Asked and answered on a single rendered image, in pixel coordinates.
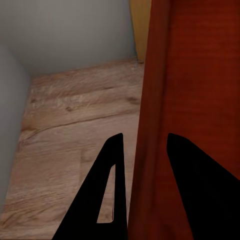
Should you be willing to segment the storage box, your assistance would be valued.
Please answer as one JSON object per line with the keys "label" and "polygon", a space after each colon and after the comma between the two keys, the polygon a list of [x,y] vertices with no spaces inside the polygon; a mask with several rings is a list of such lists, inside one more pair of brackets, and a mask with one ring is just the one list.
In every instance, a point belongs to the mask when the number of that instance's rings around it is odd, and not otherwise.
{"label": "storage box", "polygon": [[240,0],[152,0],[128,240],[194,240],[167,153],[189,139],[240,180]]}

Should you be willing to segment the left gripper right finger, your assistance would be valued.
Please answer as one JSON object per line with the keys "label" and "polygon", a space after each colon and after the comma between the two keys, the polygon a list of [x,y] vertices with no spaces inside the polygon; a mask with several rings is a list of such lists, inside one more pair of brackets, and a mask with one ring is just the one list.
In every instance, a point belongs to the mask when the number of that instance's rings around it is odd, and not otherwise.
{"label": "left gripper right finger", "polygon": [[166,151],[194,240],[240,240],[240,180],[186,137]]}

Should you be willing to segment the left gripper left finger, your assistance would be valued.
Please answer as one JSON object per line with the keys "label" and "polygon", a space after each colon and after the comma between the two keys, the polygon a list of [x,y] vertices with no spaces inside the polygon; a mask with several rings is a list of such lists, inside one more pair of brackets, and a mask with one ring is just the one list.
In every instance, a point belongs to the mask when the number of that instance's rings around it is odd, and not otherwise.
{"label": "left gripper left finger", "polygon": [[[113,222],[97,223],[114,165]],[[52,240],[128,240],[123,133],[105,142]]]}

